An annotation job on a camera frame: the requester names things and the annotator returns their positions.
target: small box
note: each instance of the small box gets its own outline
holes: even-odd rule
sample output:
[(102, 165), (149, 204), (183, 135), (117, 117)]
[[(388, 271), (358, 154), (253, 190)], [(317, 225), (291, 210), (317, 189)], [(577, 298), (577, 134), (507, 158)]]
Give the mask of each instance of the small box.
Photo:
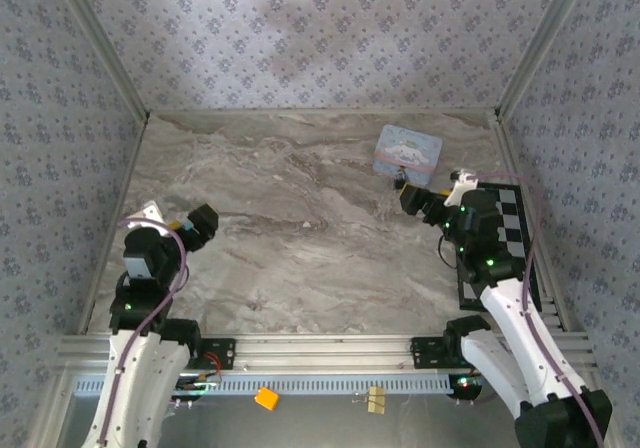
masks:
[(267, 410), (273, 411), (276, 409), (278, 401), (280, 401), (280, 395), (268, 388), (262, 387), (254, 399), (259, 405), (264, 406)]
[(441, 138), (385, 125), (373, 155), (373, 171), (387, 176), (404, 171), (409, 183), (425, 187), (431, 181), (441, 150)]

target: checkerboard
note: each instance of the checkerboard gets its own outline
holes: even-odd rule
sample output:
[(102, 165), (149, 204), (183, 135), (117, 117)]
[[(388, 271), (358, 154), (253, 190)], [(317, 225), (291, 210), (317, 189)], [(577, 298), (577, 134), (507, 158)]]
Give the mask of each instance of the checkerboard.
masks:
[[(496, 206), (502, 214), (502, 226), (498, 228), (498, 240), (507, 243), (509, 253), (513, 255), (524, 271), (531, 239), (527, 229), (527, 219), (524, 213), (520, 187), (501, 183), (478, 183), (478, 188), (495, 194)], [(460, 298), (460, 309), (485, 311), (482, 303), (471, 289), (471, 285), (464, 283), (460, 277), (458, 277), (458, 296)], [(539, 310), (540, 293), (536, 280), (535, 262), (531, 269), (531, 297)]]

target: gray marble tabletop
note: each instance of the gray marble tabletop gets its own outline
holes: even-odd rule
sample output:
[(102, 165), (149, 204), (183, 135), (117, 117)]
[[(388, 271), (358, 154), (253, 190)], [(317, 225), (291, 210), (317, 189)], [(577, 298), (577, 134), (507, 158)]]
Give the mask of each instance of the gray marble tabletop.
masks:
[[(155, 200), (165, 219), (206, 202), (217, 236), (190, 254), (171, 316), (203, 333), (437, 333), (465, 316), (439, 230), (402, 213), (372, 171), (382, 127), (443, 138), (430, 188), (457, 167), (500, 169), (486, 119), (432, 113), (247, 113), (152, 117), (123, 214)], [(116, 233), (91, 332), (106, 331), (122, 262)], [(443, 254), (453, 253), (448, 246)]]

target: floral wallpaper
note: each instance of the floral wallpaper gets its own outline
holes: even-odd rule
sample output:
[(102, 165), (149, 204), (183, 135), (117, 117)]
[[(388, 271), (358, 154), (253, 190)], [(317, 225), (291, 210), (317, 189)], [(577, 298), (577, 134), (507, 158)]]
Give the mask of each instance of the floral wallpaper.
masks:
[(90, 0), (151, 111), (495, 106), (550, 0)]
[(65, 0), (0, 0), (0, 446), (73, 333), (139, 127)]
[(640, 446), (640, 0), (578, 0), (508, 122), (566, 301)]

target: patterned wallpaper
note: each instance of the patterned wallpaper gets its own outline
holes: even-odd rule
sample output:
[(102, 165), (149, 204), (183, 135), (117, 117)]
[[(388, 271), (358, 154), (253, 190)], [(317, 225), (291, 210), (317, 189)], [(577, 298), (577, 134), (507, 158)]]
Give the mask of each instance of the patterned wallpaper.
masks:
[(0, 446), (25, 442), (138, 128), (64, 0), (0, 0)]
[(495, 106), (550, 0), (90, 0), (147, 108)]
[(640, 446), (640, 0), (578, 0), (508, 123), (553, 264)]

